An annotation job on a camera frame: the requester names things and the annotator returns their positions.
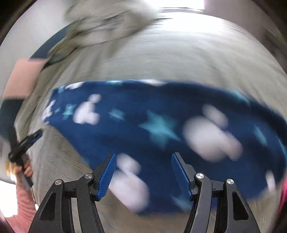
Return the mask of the pink sleeved left forearm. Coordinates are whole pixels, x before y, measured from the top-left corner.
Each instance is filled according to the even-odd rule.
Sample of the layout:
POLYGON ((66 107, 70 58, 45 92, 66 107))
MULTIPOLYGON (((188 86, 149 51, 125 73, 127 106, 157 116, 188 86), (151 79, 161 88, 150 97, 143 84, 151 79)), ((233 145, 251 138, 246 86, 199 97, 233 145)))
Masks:
POLYGON ((35 201, 31 190, 26 190, 24 185, 16 184, 18 212, 6 220, 14 232, 28 232, 36 214, 35 201))

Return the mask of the person left hand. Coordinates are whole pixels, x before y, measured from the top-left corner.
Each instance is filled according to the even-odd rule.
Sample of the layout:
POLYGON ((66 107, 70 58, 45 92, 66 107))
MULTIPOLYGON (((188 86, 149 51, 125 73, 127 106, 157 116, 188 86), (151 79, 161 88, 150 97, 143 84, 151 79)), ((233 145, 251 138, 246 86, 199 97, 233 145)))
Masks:
POLYGON ((32 175, 33 169, 31 160, 28 155, 24 154, 21 157, 22 164, 10 163, 10 173, 15 175, 16 185, 24 187, 25 190, 30 190, 33 186, 32 175))

